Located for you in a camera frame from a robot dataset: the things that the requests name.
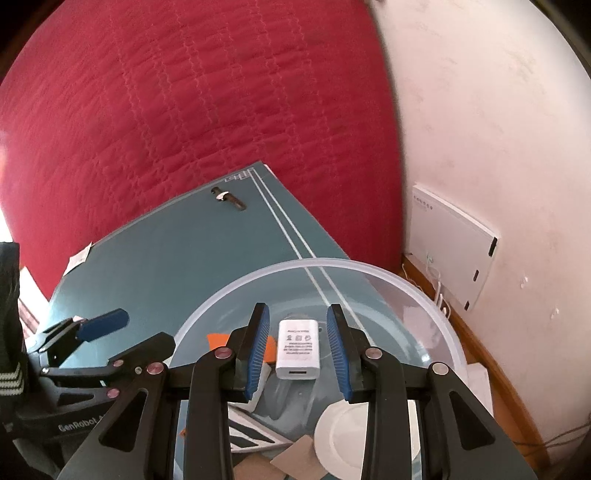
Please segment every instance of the clear plastic container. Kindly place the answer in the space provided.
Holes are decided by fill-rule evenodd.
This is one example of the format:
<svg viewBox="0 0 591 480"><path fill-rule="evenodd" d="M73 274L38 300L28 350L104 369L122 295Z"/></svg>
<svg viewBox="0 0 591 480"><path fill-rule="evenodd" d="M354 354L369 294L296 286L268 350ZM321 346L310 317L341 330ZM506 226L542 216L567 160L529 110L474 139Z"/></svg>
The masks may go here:
<svg viewBox="0 0 591 480"><path fill-rule="evenodd" d="M304 434L313 436L324 410L343 398L326 335L326 312L332 303L342 306L348 323L362 329L372 345L395 355L401 362L427 367L441 361L461 379L466 379L466 358L457 335L426 295L386 270L335 258L272 265L219 290L178 331L171 366L194 362L206 353L207 334L230 333L245 326L255 303L260 301L269 306L269 334L275 338L283 319L311 318L319 323L320 378L285 381L272 374L252 414L291 440ZM184 426L185 415L186 405L181 408L179 429ZM181 443L177 442L179 465L183 458Z"/></svg>

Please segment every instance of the cardboard piece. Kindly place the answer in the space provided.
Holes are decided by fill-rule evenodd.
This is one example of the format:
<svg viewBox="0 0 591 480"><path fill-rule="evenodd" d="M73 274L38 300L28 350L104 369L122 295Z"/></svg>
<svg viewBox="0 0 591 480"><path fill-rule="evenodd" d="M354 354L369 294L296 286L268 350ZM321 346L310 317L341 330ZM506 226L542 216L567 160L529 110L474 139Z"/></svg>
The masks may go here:
<svg viewBox="0 0 591 480"><path fill-rule="evenodd" d="M271 465L295 480L320 480L328 473L316 458L314 440L309 435L304 435L277 455L271 460Z"/></svg>
<svg viewBox="0 0 591 480"><path fill-rule="evenodd" d="M260 453L247 456L234 467L234 480L283 480L285 473Z"/></svg>

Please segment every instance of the paper scrap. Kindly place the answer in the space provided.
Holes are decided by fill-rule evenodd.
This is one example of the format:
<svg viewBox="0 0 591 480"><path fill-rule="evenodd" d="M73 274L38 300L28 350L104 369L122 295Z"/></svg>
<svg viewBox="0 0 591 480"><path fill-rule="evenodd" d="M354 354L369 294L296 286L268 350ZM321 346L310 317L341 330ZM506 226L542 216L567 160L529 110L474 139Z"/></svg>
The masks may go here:
<svg viewBox="0 0 591 480"><path fill-rule="evenodd" d="M92 247L92 242L90 242L86 248L79 251L76 255L70 257L70 261L68 262L68 266L66 267L66 270L64 271L62 277L74 270L78 265L82 265L86 261L86 259L88 258L88 253L90 252L90 247Z"/></svg>
<svg viewBox="0 0 591 480"><path fill-rule="evenodd" d="M271 465L295 480L320 480L328 471L320 464L314 451L314 440L304 435L273 460Z"/></svg>
<svg viewBox="0 0 591 480"><path fill-rule="evenodd" d="M285 473L271 465L260 453L247 456L234 467L235 480L283 480Z"/></svg>
<svg viewBox="0 0 591 480"><path fill-rule="evenodd" d="M229 333L208 333L207 341L209 342L210 351L215 350L219 346L226 346L229 338ZM267 345L265 346L265 356L263 361L268 364L277 361L277 342L272 336L267 337Z"/></svg>

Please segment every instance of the screw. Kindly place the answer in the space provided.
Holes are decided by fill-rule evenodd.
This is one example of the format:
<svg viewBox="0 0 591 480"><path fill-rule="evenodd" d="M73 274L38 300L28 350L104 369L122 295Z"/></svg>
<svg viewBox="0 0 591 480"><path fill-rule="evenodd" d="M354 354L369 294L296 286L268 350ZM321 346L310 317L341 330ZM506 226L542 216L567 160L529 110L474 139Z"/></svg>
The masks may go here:
<svg viewBox="0 0 591 480"><path fill-rule="evenodd" d="M371 360L377 360L378 358L382 358L382 351L373 346L365 351L365 356L371 358Z"/></svg>
<svg viewBox="0 0 591 480"><path fill-rule="evenodd" d="M164 365L161 364L160 362L154 362L153 364L149 364L146 367L146 371L150 375L158 375L158 374L161 374L164 371Z"/></svg>
<svg viewBox="0 0 591 480"><path fill-rule="evenodd" d="M216 358L224 359L229 358L232 355L232 349L227 346L221 346L216 350Z"/></svg>
<svg viewBox="0 0 591 480"><path fill-rule="evenodd" d="M449 367L446 364L433 364L433 372L437 375L447 375L449 372Z"/></svg>

